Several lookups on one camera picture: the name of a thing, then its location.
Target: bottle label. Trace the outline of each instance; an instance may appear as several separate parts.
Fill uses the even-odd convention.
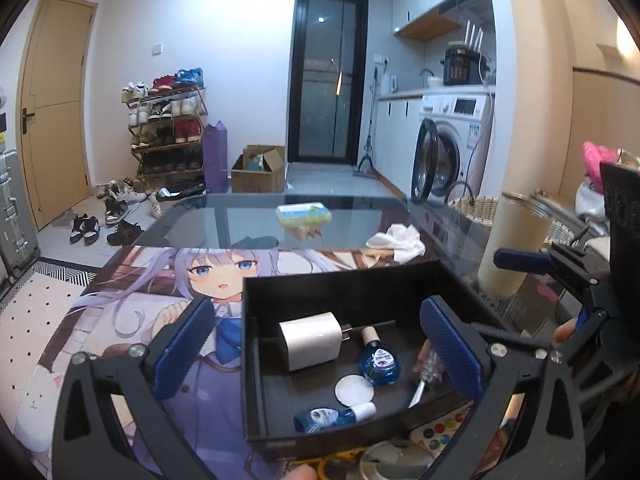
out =
[[[340,414],[337,410],[329,410],[328,408],[316,408],[311,411],[311,419],[321,428],[332,426]]]
[[[373,353],[373,365],[377,366],[378,368],[385,368],[387,366],[391,366],[393,365],[395,359],[394,357],[387,352],[386,350],[383,350],[382,348],[378,348],[374,353]]]

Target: washing machine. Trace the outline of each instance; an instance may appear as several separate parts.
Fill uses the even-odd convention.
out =
[[[444,203],[479,194],[494,119],[489,92],[425,94],[411,200]]]

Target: blue eye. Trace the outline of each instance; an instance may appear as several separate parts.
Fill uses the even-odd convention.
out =
[[[193,267],[193,269],[191,269],[191,272],[194,272],[199,276],[203,276],[204,274],[208,274],[210,269],[211,267],[209,266]]]

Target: white round disc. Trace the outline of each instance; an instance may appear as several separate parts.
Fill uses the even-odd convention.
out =
[[[345,406],[357,406],[373,399],[373,386],[361,375],[347,375],[335,385],[335,397]]]

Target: anime girl's hand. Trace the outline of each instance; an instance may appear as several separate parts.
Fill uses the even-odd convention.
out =
[[[160,329],[163,326],[175,323],[175,321],[180,317],[180,314],[184,312],[184,309],[189,306],[189,303],[191,302],[188,300],[183,300],[164,307],[164,309],[162,309],[158,313],[158,317],[156,317],[156,321],[154,322],[151,331],[151,338],[155,338],[156,334],[160,332]]]

